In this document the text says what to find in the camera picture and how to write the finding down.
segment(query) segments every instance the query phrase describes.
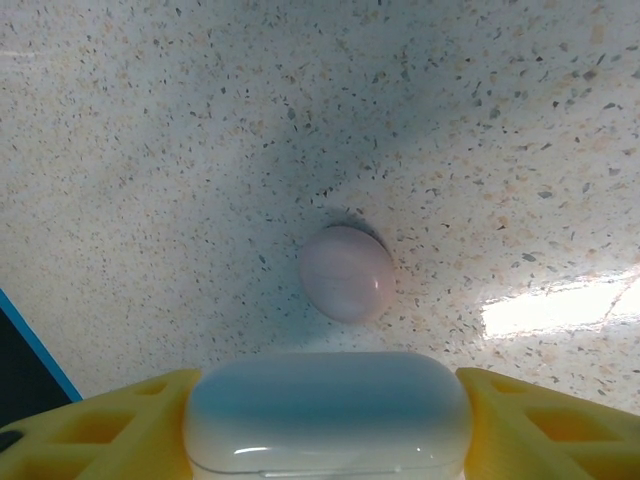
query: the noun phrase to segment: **dark speck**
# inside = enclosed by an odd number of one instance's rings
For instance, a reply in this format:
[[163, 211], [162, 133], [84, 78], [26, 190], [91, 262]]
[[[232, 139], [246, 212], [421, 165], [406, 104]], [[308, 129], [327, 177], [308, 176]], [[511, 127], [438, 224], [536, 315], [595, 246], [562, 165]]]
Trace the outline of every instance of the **dark speck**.
[[586, 72], [585, 74], [582, 75], [582, 78], [584, 78], [587, 82], [593, 80], [594, 78], [596, 78], [596, 75], [598, 75], [596, 72], [594, 72], [593, 70], [589, 70], [588, 72]]

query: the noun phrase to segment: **floor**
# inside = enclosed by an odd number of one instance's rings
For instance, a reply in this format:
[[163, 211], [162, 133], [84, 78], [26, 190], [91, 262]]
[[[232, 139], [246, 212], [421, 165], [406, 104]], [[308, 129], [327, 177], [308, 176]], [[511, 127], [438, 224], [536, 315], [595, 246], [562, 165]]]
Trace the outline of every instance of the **floor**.
[[[85, 396], [409, 350], [640, 413], [640, 3], [106, 4], [0, 36], [1, 287]], [[301, 292], [333, 224], [396, 262], [377, 322]]]

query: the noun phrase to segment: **yellow plastic part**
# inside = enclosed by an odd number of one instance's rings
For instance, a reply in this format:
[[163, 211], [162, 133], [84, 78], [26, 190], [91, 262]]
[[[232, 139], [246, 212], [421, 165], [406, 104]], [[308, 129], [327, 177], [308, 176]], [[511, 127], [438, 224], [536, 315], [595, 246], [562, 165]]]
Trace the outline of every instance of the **yellow plastic part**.
[[639, 480], [640, 417], [476, 368], [467, 480]]
[[2, 480], [191, 480], [182, 417], [199, 370], [178, 370], [19, 420]]

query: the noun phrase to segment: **pink egg-shaped object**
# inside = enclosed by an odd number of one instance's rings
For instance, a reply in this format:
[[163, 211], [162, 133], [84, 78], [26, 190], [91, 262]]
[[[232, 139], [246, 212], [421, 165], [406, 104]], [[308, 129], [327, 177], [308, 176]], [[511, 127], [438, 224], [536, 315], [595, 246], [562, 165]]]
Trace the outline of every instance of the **pink egg-shaped object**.
[[330, 227], [302, 248], [300, 279], [311, 303], [344, 323], [379, 318], [395, 298], [393, 261], [375, 239], [351, 227]]

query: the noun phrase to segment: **rectangular cutout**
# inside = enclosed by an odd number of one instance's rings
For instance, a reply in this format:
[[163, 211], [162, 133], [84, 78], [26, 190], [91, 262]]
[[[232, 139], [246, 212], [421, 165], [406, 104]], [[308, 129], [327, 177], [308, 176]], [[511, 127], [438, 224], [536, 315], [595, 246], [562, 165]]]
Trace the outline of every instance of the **rectangular cutout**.
[[88, 412], [66, 424], [52, 442], [111, 443], [133, 417], [133, 414], [121, 411]]
[[3, 480], [75, 480], [90, 463], [79, 457], [33, 456]]
[[569, 409], [529, 409], [527, 418], [554, 442], [606, 442], [620, 440], [591, 416]]

